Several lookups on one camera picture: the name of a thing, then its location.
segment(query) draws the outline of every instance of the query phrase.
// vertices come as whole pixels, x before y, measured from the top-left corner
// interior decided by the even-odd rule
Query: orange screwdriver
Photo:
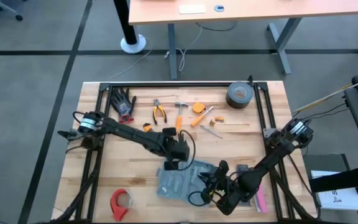
[[[204,113],[203,115],[199,116],[199,117],[196,118],[193,122],[191,122],[191,127],[194,128],[194,127],[204,118],[204,116],[205,116],[208,112],[210,112],[210,111],[212,110],[212,108],[214,108],[214,107],[213,107],[213,106],[210,107],[210,108],[208,109],[208,111],[205,111],[205,113]]]

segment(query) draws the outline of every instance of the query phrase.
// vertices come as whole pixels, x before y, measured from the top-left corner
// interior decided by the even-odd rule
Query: desk
[[[161,131],[164,127],[175,125],[178,114],[178,108],[175,107],[176,101],[183,101],[189,105],[199,101],[208,107],[214,106],[214,109],[202,120],[201,124],[208,125],[209,120],[214,116],[224,116],[225,122],[217,123],[214,128],[223,139],[215,138],[202,130],[200,126],[191,128],[191,121],[198,116],[198,114],[192,112],[191,108],[183,110],[182,129],[189,131],[196,140],[196,159],[215,165],[218,165],[221,159],[225,159],[229,163],[229,173],[231,173],[235,171],[236,164],[248,164],[250,167],[256,165],[265,156],[265,148],[255,98],[244,110],[232,109],[225,102],[227,87],[221,86],[220,83],[226,86],[230,84],[230,82],[146,82],[117,83],[117,85],[132,86],[130,98],[133,95],[137,96],[136,106],[132,114],[135,120],[130,125],[138,129],[142,129],[144,123],[153,123],[154,98],[158,98],[168,118],[168,123],[164,124],[162,117],[158,117],[158,126],[153,125],[155,131]],[[283,82],[263,83],[267,83],[277,127],[282,128],[291,119]],[[134,87],[134,85],[148,85],[149,87]],[[98,98],[98,91],[99,83],[84,83],[77,110],[82,112],[93,111]],[[261,95],[261,101],[263,105],[266,105],[263,95]],[[265,114],[268,113],[266,106],[263,107],[263,110]],[[110,110],[109,117],[116,118],[117,113]],[[79,142],[73,142],[69,147],[78,144]],[[292,156],[306,180],[307,175],[300,150],[296,150]],[[79,191],[85,157],[86,152],[83,149],[75,149],[67,154],[55,201],[56,209],[53,211],[52,218],[61,215],[62,212],[59,209],[66,209]],[[120,188],[128,189],[134,196],[133,208],[123,219],[124,222],[277,221],[269,175],[266,175],[262,181],[268,213],[256,212],[255,204],[252,201],[251,207],[237,207],[230,216],[225,216],[214,205],[210,208],[199,208],[179,200],[158,197],[158,178],[155,175],[157,169],[162,166],[163,158],[151,154],[139,144],[117,136],[107,135],[101,160],[96,203],[91,218],[93,222],[114,221],[109,199],[112,193]],[[302,206],[306,208],[306,211],[315,216],[316,210],[313,199],[302,186],[300,178],[288,158],[284,159],[284,165],[291,191]],[[280,198],[285,216],[287,210],[284,206],[282,194]],[[87,207],[88,202],[89,195],[85,197],[85,207]]]
[[[203,14],[180,14],[180,5],[203,4]],[[223,12],[214,7],[223,5]],[[284,74],[291,74],[285,46],[302,17],[340,16],[358,14],[358,0],[131,0],[129,23],[168,23],[169,51],[176,52],[175,22],[208,22],[253,19],[290,18],[279,35],[274,24],[267,30],[275,42]],[[177,79],[176,54],[170,54],[170,74]]]

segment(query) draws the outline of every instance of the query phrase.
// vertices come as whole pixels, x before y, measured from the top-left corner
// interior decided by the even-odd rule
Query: orange hammer
[[[175,106],[179,106],[179,114],[178,114],[178,118],[177,118],[177,133],[180,131],[180,126],[181,126],[181,109],[183,106],[189,107],[189,105],[187,105],[186,103],[182,103],[182,102],[177,102],[175,103]]]

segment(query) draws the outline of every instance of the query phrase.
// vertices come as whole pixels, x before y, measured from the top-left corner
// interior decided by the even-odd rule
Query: orange-handled pliers
[[[154,99],[154,110],[153,110],[153,120],[154,123],[157,124],[157,108],[161,111],[162,116],[164,117],[164,121],[167,122],[167,115],[165,114],[165,111],[162,109],[162,106],[160,105],[160,102],[158,102],[158,99]]]

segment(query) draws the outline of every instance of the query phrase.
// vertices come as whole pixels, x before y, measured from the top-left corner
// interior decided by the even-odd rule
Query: glove
[[[110,99],[110,104],[115,111],[118,112],[118,120],[120,123],[129,123],[133,121],[132,112],[134,110],[136,96],[129,101],[129,89],[124,92],[122,88],[114,88]]]

